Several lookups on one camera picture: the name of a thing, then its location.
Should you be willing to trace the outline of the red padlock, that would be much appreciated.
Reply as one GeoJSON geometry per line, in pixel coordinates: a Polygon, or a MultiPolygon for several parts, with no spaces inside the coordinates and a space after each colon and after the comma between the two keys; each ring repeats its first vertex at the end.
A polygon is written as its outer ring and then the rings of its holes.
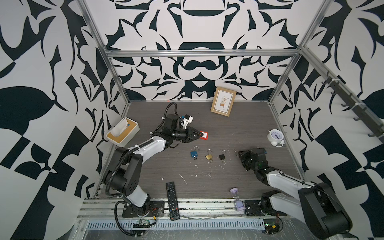
{"type": "Polygon", "coordinates": [[[203,131],[201,131],[201,133],[202,133],[202,136],[200,137],[200,139],[202,139],[202,140],[207,140],[209,134],[208,134],[207,132],[203,132],[203,131]]]}

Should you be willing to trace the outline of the black padlock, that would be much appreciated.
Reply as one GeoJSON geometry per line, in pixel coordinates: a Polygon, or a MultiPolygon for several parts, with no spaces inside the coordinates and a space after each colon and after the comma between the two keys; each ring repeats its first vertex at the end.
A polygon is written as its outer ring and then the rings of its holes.
{"type": "Polygon", "coordinates": [[[219,159],[222,161],[222,164],[225,165],[226,164],[226,151],[225,150],[222,150],[221,154],[219,155],[219,159]]]}

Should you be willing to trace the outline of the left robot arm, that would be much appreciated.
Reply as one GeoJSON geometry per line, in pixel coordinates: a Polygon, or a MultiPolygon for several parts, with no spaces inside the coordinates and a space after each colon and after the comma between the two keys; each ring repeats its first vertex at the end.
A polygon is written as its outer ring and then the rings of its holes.
{"type": "Polygon", "coordinates": [[[190,143],[201,138],[203,133],[190,126],[192,121],[189,115],[167,115],[149,140],[128,149],[117,148],[102,179],[106,197],[119,198],[132,206],[136,215],[146,215],[150,211],[151,197],[139,186],[143,163],[173,148],[174,141],[190,143]]]}

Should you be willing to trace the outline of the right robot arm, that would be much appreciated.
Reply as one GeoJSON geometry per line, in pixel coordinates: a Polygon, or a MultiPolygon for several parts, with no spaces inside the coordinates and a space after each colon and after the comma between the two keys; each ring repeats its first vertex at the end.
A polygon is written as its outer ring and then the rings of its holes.
{"type": "Polygon", "coordinates": [[[257,207],[247,205],[245,214],[277,216],[284,213],[306,224],[311,233],[324,240],[349,232],[353,222],[326,183],[314,184],[289,176],[271,167],[264,148],[254,148],[238,153],[246,171],[273,190],[262,194],[257,207]]]}

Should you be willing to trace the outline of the blue padlock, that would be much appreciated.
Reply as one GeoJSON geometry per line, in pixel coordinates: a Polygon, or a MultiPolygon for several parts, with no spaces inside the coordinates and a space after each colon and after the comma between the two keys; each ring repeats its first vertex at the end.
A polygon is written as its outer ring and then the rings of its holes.
{"type": "Polygon", "coordinates": [[[194,150],[191,151],[191,157],[192,157],[194,160],[197,160],[197,159],[198,159],[198,150],[199,150],[199,147],[198,147],[198,146],[194,146],[194,150]]]}

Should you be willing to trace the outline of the brass padlock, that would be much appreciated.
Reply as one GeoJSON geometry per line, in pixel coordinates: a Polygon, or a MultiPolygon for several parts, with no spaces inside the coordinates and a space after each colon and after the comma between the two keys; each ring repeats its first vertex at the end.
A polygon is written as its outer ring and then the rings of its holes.
{"type": "Polygon", "coordinates": [[[208,162],[212,162],[213,161],[213,155],[212,155],[213,151],[211,149],[208,149],[207,150],[207,155],[206,155],[206,159],[208,162]]]}

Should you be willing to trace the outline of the white alarm clock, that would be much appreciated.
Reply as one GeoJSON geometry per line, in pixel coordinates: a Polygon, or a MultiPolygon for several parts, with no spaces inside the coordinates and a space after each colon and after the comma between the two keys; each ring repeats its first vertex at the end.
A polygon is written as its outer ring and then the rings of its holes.
{"type": "Polygon", "coordinates": [[[270,130],[267,138],[273,147],[281,148],[285,144],[284,134],[278,129],[270,130]]]}

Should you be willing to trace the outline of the purple hourglass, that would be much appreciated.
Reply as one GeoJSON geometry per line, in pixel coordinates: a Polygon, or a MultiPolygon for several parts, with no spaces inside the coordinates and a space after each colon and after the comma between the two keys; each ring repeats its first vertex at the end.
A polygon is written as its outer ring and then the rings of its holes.
{"type": "Polygon", "coordinates": [[[244,206],[244,203],[243,201],[240,200],[240,194],[239,194],[239,190],[238,188],[232,188],[230,189],[230,193],[232,195],[232,197],[234,198],[235,200],[235,207],[236,207],[236,210],[238,212],[240,211],[244,211],[246,208],[244,206]]]}

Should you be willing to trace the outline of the right circuit board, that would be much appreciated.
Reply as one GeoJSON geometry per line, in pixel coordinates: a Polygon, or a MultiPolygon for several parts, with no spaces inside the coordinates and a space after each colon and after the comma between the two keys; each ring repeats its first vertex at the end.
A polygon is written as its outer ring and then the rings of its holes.
{"type": "Polygon", "coordinates": [[[262,231],[266,235],[275,235],[279,233],[284,228],[284,223],[282,221],[278,222],[265,222],[265,229],[262,231]]]}

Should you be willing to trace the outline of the circuit board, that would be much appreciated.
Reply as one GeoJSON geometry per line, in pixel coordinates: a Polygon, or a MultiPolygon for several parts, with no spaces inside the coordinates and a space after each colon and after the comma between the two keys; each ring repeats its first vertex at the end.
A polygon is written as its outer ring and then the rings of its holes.
{"type": "Polygon", "coordinates": [[[262,231],[266,235],[275,235],[279,233],[284,228],[284,223],[282,221],[278,222],[265,222],[265,229],[262,231]]]}
{"type": "Polygon", "coordinates": [[[156,217],[154,217],[153,222],[150,222],[149,220],[140,219],[137,223],[133,224],[133,228],[150,228],[151,226],[154,226],[157,223],[156,217]]]}

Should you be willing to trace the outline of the black remote control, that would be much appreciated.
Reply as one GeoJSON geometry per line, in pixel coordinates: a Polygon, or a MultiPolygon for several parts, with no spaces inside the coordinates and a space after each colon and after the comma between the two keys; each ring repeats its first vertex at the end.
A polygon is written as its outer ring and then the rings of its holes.
{"type": "Polygon", "coordinates": [[[166,183],[166,190],[167,190],[167,197],[168,197],[170,220],[171,220],[171,222],[179,220],[180,219],[180,211],[179,211],[179,205],[178,205],[175,183],[174,182],[166,183]]]}

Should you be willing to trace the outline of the left circuit board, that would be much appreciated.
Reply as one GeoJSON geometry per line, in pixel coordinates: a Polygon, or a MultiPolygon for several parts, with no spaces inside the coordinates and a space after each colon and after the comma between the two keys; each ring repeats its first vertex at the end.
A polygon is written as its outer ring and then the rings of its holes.
{"type": "Polygon", "coordinates": [[[150,222],[149,220],[140,219],[137,223],[133,224],[133,228],[150,228],[151,226],[154,226],[157,223],[156,217],[154,217],[153,222],[150,222]]]}

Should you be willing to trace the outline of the wooden picture frame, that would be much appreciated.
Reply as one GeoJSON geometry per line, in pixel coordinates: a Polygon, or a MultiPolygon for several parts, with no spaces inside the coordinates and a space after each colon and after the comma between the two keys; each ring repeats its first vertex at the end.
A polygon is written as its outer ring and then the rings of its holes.
{"type": "Polygon", "coordinates": [[[236,94],[236,91],[217,87],[211,107],[211,112],[229,117],[236,98],[236,94]]]}

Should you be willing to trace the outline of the wall hook rail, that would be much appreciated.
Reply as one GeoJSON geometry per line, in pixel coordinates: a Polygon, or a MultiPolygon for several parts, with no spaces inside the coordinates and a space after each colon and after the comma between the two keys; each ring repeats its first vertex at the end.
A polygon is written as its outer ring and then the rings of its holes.
{"type": "Polygon", "coordinates": [[[327,79],[322,85],[328,85],[333,91],[332,96],[338,96],[343,103],[341,106],[354,112],[354,121],[363,122],[371,131],[370,138],[377,138],[384,143],[384,122],[365,104],[356,94],[352,92],[339,78],[327,71],[327,79]]]}

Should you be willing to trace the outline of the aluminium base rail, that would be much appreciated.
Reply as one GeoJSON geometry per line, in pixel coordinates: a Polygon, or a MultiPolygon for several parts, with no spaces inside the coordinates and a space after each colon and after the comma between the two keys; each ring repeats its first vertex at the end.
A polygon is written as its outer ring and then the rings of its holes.
{"type": "MultiPolygon", "coordinates": [[[[112,219],[117,200],[85,200],[77,215],[78,219],[112,219]]],[[[243,217],[237,211],[234,199],[178,199],[182,218],[243,217]]]]}

